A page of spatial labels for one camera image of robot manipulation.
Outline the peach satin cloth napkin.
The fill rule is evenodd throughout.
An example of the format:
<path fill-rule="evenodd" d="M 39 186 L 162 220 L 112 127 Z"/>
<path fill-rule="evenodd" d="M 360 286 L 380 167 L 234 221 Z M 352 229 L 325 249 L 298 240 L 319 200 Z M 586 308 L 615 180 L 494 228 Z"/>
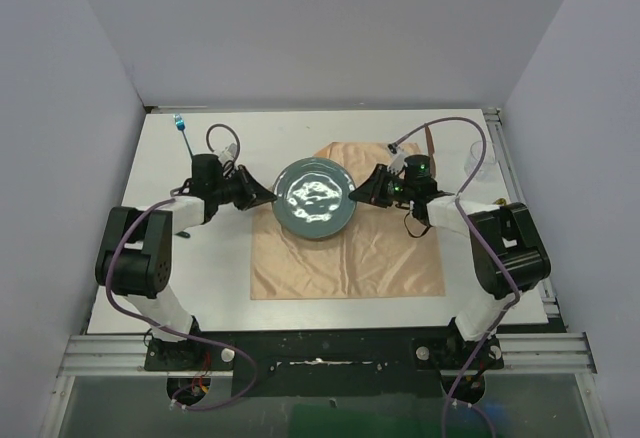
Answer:
<path fill-rule="evenodd" d="M 255 211 L 250 264 L 254 300 L 441 297 L 438 236 L 397 208 L 357 206 L 331 237 L 305 239 L 272 205 Z"/>

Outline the teal round plate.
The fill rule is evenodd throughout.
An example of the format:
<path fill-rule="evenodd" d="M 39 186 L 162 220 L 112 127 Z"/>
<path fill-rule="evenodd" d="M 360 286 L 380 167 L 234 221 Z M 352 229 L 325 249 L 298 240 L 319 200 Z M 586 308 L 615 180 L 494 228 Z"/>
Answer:
<path fill-rule="evenodd" d="M 356 188 L 350 173 L 338 163 L 320 157 L 300 159 L 276 178 L 272 210 L 279 224 L 307 240 L 339 234 L 354 217 Z"/>

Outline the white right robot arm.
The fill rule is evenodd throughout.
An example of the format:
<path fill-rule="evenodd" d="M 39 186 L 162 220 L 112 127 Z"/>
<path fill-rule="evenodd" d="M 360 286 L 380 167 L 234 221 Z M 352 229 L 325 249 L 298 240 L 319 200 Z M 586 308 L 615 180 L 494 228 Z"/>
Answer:
<path fill-rule="evenodd" d="M 550 258 L 525 204 L 463 201 L 442 191 L 426 155 L 405 157 L 400 172 L 376 165 L 349 198 L 379 208 L 406 205 L 428 230 L 446 229 L 469 239 L 477 284 L 469 304 L 454 318 L 458 334 L 445 342 L 446 357 L 456 366 L 466 367 L 478 359 L 483 336 L 498 326 L 522 295 L 550 275 Z"/>

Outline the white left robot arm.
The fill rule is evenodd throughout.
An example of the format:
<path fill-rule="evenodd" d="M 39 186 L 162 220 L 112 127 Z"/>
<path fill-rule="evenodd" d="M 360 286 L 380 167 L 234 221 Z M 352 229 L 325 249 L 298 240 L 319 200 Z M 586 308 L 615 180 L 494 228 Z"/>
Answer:
<path fill-rule="evenodd" d="M 247 211 L 276 195 L 242 165 L 224 165 L 216 154 L 191 158 L 191 176 L 171 196 L 142 210 L 114 207 L 108 215 L 95 264 L 96 282 L 118 312 L 148 324 L 180 368 L 200 363 L 208 341 L 197 320 L 169 286 L 173 237 L 205 225 L 223 205 Z"/>

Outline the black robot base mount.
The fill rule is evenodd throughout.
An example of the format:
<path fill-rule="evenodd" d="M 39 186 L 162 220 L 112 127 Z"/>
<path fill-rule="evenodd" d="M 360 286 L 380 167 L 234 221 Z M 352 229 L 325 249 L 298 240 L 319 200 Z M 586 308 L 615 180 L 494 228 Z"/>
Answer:
<path fill-rule="evenodd" d="M 230 380 L 223 397 L 374 397 L 448 392 L 479 399 L 484 375 L 504 367 L 497 338 L 482 346 L 450 327 L 317 331 L 207 332 L 206 343 L 163 343 L 145 333 L 144 368 L 167 372 L 167 394 L 188 405 L 213 395 L 214 379 Z"/>

